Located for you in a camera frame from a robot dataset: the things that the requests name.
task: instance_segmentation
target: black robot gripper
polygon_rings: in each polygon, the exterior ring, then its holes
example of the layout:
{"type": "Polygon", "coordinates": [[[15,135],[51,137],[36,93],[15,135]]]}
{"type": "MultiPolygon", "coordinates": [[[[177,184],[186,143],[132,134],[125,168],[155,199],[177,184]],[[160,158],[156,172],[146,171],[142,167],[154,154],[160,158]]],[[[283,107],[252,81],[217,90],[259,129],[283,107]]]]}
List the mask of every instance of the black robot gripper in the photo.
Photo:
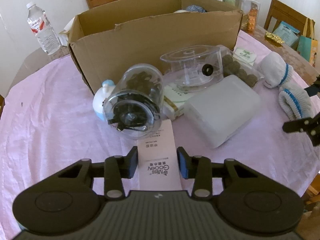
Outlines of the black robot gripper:
{"type": "Polygon", "coordinates": [[[195,179],[186,191],[130,191],[138,165],[137,147],[127,156],[103,163],[82,159],[20,193],[13,214],[29,239],[301,239],[295,232],[303,202],[287,187],[234,159],[211,163],[177,149],[184,179],[195,179]],[[104,178],[104,195],[93,179],[104,178]],[[212,195],[212,178],[224,191],[212,195]]]}

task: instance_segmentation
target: white glove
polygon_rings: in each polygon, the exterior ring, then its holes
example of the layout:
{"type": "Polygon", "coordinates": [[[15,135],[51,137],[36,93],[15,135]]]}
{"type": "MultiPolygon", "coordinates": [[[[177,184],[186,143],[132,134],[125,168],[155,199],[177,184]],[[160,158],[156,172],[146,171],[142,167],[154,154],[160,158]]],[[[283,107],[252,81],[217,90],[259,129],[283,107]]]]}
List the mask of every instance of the white glove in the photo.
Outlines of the white glove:
{"type": "Polygon", "coordinates": [[[294,82],[287,82],[280,87],[279,103],[290,121],[313,117],[308,93],[294,82]]]}
{"type": "Polygon", "coordinates": [[[275,88],[289,82],[292,78],[293,67],[286,64],[276,52],[271,52],[260,63],[260,71],[264,75],[264,85],[275,88]]]}

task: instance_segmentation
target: white figurine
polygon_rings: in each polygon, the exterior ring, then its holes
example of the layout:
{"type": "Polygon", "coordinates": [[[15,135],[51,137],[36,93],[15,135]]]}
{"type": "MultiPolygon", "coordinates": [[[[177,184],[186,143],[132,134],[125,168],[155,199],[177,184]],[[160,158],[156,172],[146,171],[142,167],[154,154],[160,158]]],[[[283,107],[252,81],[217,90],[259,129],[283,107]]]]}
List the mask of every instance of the white figurine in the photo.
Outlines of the white figurine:
{"type": "Polygon", "coordinates": [[[93,98],[92,106],[94,111],[96,112],[96,115],[104,121],[103,116],[103,102],[108,98],[112,91],[115,88],[115,84],[112,80],[106,80],[102,83],[102,88],[99,88],[99,90],[96,92],[93,98]]]}

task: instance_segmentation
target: jar lid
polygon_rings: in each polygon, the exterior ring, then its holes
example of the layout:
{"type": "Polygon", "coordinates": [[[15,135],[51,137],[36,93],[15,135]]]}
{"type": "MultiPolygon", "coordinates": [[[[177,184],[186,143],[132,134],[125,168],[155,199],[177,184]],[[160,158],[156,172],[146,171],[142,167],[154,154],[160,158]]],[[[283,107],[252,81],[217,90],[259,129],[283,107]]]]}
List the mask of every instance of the jar lid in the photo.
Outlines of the jar lid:
{"type": "Polygon", "coordinates": [[[219,48],[217,46],[196,45],[164,54],[160,59],[165,62],[179,62],[192,60],[216,52],[219,52],[219,48]]]}
{"type": "Polygon", "coordinates": [[[107,98],[103,115],[109,125],[134,140],[150,136],[161,125],[159,106],[133,90],[123,90],[107,98]]]}

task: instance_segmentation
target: white plastic box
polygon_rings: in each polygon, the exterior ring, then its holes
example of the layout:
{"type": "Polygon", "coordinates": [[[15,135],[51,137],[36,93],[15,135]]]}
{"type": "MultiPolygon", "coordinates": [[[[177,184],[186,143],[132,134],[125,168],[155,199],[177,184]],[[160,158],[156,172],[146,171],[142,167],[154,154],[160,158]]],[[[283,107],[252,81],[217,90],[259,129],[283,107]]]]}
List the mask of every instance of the white plastic box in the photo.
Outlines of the white plastic box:
{"type": "Polygon", "coordinates": [[[185,103],[185,116],[217,148],[232,137],[260,109],[260,96],[230,75],[185,103]]]}

